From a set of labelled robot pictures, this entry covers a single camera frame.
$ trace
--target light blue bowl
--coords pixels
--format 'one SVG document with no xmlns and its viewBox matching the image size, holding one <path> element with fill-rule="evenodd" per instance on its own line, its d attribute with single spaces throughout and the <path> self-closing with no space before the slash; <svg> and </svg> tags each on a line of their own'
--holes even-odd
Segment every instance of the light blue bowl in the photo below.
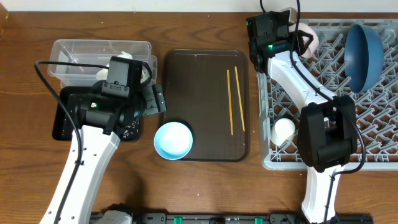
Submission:
<svg viewBox="0 0 398 224">
<path fill-rule="evenodd" d="M 191 131 L 179 122 L 164 124 L 157 130 L 154 139 L 156 152 L 168 160 L 186 156 L 192 148 L 192 143 Z"/>
<path fill-rule="evenodd" d="M 345 73 L 354 93 L 372 88 L 380 79 L 384 65 L 384 52 L 379 34 L 371 27 L 354 25 L 349 30 L 344 52 L 348 62 Z"/>
</svg>

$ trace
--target white plastic dish rack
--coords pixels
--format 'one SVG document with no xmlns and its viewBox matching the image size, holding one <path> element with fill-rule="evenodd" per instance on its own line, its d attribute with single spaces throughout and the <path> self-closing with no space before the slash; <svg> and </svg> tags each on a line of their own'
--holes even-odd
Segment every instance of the white plastic dish rack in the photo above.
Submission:
<svg viewBox="0 0 398 224">
<path fill-rule="evenodd" d="M 317 33 L 320 43 L 312 58 L 303 64 L 328 89 L 338 96 L 349 95 L 356 103 L 357 125 L 366 145 L 363 170 L 398 170 L 398 20 L 380 19 L 301 19 Z M 379 82 L 364 93 L 353 93 L 345 77 L 345 38 L 353 24 L 364 24 L 378 31 L 384 47 L 384 67 Z M 268 170 L 304 170 L 297 152 L 300 113 L 283 88 L 263 73 L 259 84 L 259 129 L 262 165 Z M 271 143 L 271 127 L 279 118 L 296 124 L 295 139 L 281 147 Z M 353 169 L 361 160 L 361 146 L 345 169 Z"/>
</svg>

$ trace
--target white wall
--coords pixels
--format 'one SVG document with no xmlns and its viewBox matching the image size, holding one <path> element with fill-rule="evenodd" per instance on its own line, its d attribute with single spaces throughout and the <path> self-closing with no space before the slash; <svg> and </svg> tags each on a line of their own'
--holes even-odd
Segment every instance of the white wall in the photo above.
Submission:
<svg viewBox="0 0 398 224">
<path fill-rule="evenodd" d="M 0 0 L 8 11 L 256 12 L 259 0 Z M 295 0 L 263 0 L 267 11 Z M 301 0 L 305 12 L 398 12 L 398 0 Z"/>
</svg>

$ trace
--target clear plastic container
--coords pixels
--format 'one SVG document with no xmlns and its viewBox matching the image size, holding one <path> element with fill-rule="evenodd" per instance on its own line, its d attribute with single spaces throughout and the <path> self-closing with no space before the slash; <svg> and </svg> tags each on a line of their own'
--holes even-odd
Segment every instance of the clear plastic container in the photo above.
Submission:
<svg viewBox="0 0 398 224">
<path fill-rule="evenodd" d="M 107 65 L 112 56 L 122 51 L 133 59 L 147 62 L 152 69 L 152 84 L 156 82 L 157 59 L 151 56 L 152 46 L 146 41 L 129 40 L 57 40 L 54 42 L 50 60 L 58 62 Z M 61 87 L 92 86 L 98 80 L 100 68 L 50 65 L 48 74 L 61 80 Z"/>
</svg>

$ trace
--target wooden table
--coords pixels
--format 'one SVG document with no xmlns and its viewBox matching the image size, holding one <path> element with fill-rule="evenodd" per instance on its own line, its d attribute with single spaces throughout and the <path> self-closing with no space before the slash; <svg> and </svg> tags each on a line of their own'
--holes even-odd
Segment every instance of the wooden table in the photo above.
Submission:
<svg viewBox="0 0 398 224">
<path fill-rule="evenodd" d="M 256 13 L 11 12 L 0 40 L 0 220 L 38 223 L 65 165 L 70 142 L 51 137 L 56 101 L 34 61 L 47 60 L 57 39 L 146 40 L 162 78 L 169 50 L 236 49 L 249 55 L 245 18 Z M 398 18 L 397 14 L 303 14 L 311 18 Z M 159 117 L 145 118 L 138 142 L 123 142 L 111 159 L 93 211 L 112 203 L 174 213 L 298 211 L 306 172 L 261 166 L 257 79 L 249 66 L 251 152 L 240 163 L 170 162 L 153 147 Z M 59 80 L 46 76 L 57 91 Z M 396 223 L 398 172 L 343 176 L 340 213 L 370 213 Z"/>
</svg>

